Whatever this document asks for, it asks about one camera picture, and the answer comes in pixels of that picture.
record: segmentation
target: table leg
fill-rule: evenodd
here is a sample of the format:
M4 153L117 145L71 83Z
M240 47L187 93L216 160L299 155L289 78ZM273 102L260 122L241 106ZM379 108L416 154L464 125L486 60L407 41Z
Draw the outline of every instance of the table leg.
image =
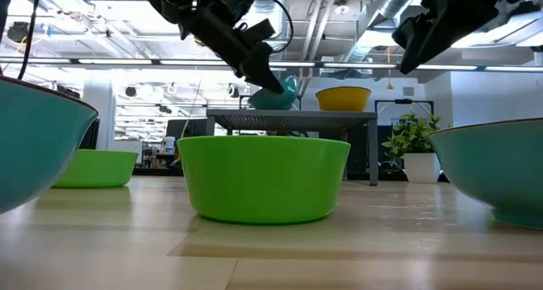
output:
M205 122L205 135L206 136L215 135L215 116L207 117L207 121Z
M370 185L376 186L379 178L377 120L369 120L367 122L367 140L369 141L370 152Z
M347 132L342 132L341 136L339 137L341 142L347 142ZM347 164L349 163L349 157L347 157L347 161L345 162L345 169L343 171L343 180L347 181Z

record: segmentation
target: ceiling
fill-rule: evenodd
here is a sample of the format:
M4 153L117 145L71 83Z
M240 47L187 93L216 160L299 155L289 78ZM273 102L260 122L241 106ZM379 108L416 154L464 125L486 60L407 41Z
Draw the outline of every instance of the ceiling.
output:
M316 50L316 58L339 56L346 53L357 40L356 25L362 7L377 0L347 0L349 11L345 14L331 11L326 22L322 20L322 13L327 0L323 0L320 7L315 5L315 0L282 1L294 22L294 39L283 58L298 61L302 59L311 12L320 8L321 15L317 20L317 27L326 24L322 40ZM413 3L409 9L416 13L420 7ZM30 0L13 0L9 13L8 26L14 22L30 21ZM199 46L192 37L181 41L177 26L166 22L149 3L142 0L42 0L37 16L32 57L216 59L208 48ZM278 31L288 28L288 25L284 24L285 16L279 7L258 0L243 21L253 25L264 18L269 18ZM275 43L283 43L283 37L284 32L279 32ZM25 45L12 42L5 36L0 45L0 56L22 56L24 48ZM372 58L373 62L388 62L390 58L390 62L397 63L402 54L403 50L400 47L391 46L389 52L373 49L368 57ZM532 58L533 54L529 48L507 45L500 48L451 48L432 62L525 64ZM6 75L17 75L19 70L17 64L0 65L5 68ZM57 81L57 84L82 92L85 74L86 70L83 68L31 66L25 79L48 87L54 87L51 81ZM202 116L204 115L202 105L216 107L238 105L238 99L231 98L226 92L229 86L238 86L242 95L249 95L257 90L254 86L247 86L231 71L226 70L117 69L111 70L110 74L115 81L120 105L117 114L132 122L139 120L145 122L151 117L167 120L170 117L186 117L189 114ZM374 70L373 74L383 76L387 75L388 71ZM411 76L424 82L433 75L437 74L419 71ZM137 88L135 97L128 97L125 94L127 86ZM191 113L190 105L193 102L199 104L199 107ZM160 112L156 103L164 105L169 103L171 112Z

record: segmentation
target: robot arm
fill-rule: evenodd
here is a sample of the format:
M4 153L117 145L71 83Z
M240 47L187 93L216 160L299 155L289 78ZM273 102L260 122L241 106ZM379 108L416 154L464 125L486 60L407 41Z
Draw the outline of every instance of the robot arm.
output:
M248 29L236 28L254 0L148 0L169 22L178 24L181 39L192 33L227 62L234 74L268 90L282 93L272 74L272 47L263 42L274 34L268 19Z
M499 14L495 5L500 1L423 0L421 4L428 12L405 20L392 35L406 50L400 71L411 72L494 19Z

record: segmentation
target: table surface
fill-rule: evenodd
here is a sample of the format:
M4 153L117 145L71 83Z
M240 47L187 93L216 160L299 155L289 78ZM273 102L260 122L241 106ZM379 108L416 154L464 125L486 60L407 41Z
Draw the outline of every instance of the table surface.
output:
M180 177L51 189L0 215L7 289L542 289L543 232L449 184L345 182L326 219L242 226L194 214Z
M232 130L347 131L361 122L377 119L377 113L298 110L208 109L206 114Z

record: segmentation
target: black cable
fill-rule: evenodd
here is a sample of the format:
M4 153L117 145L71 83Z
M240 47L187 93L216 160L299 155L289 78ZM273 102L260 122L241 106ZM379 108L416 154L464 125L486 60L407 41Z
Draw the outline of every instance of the black cable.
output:
M285 44L283 47L279 48L278 50L273 51L274 53L280 53L280 52L283 52L285 49L287 49L288 45L290 45L290 42L292 42L292 39L294 38L294 24L292 23L292 18L290 17L290 14L288 13L287 8L278 0L271 0L271 1L279 5L279 7L281 7L281 9L285 12L285 14L287 15L288 24L290 25L290 36L288 37L287 44Z
M25 56L23 57L23 64L20 67L19 77L17 79L22 80L25 76L26 66L28 65L28 58L31 55L32 48L32 36L34 36L34 25L36 25L36 11L40 0L34 0L34 8L32 9L31 25L28 28L28 36L26 37L26 49Z

